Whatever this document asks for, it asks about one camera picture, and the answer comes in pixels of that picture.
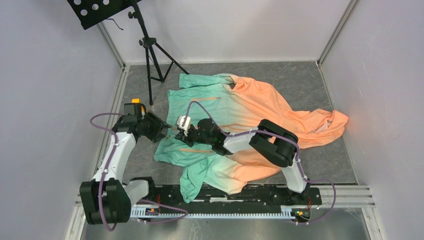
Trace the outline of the green and orange jacket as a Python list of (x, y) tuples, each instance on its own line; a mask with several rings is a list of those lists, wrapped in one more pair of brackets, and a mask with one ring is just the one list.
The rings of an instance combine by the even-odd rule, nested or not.
[[(169, 90), (167, 96), (169, 124), (183, 115), (188, 115), (193, 125), (213, 117), (226, 132), (239, 133), (267, 119), (294, 133), (301, 149), (335, 141), (349, 120), (337, 110), (295, 111), (271, 84), (228, 73), (181, 74), (179, 90)], [(187, 146), (175, 139), (176, 130), (168, 134), (169, 138), (160, 141), (154, 159), (183, 168), (179, 182), (186, 203), (197, 197), (203, 184), (232, 195), (241, 192), (247, 183), (280, 171), (254, 149), (222, 156), (206, 144)]]

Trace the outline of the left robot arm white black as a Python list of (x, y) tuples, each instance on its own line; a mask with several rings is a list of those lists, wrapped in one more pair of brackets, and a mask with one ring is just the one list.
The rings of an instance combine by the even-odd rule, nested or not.
[(79, 195), (87, 223), (104, 225), (112, 231), (116, 224), (129, 220), (132, 206), (139, 200), (145, 204), (156, 200), (157, 190), (150, 186), (151, 178), (136, 177), (123, 184), (123, 175), (139, 138), (156, 143), (165, 138), (162, 131), (171, 125), (136, 101), (124, 104), (123, 113), (118, 114), (112, 128), (97, 125), (94, 119), (90, 119), (90, 124), (108, 132), (110, 142), (92, 179), (81, 183)]

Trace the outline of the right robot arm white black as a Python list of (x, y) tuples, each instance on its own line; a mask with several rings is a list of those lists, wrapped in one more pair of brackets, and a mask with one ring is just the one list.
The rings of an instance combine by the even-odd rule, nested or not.
[(267, 161), (278, 166), (285, 179), (289, 199), (302, 204), (309, 198), (310, 182), (300, 164), (298, 137), (268, 119), (239, 133), (225, 132), (211, 118), (200, 120), (195, 127), (188, 116), (177, 118), (176, 139), (189, 147), (205, 144), (221, 156), (254, 149)]

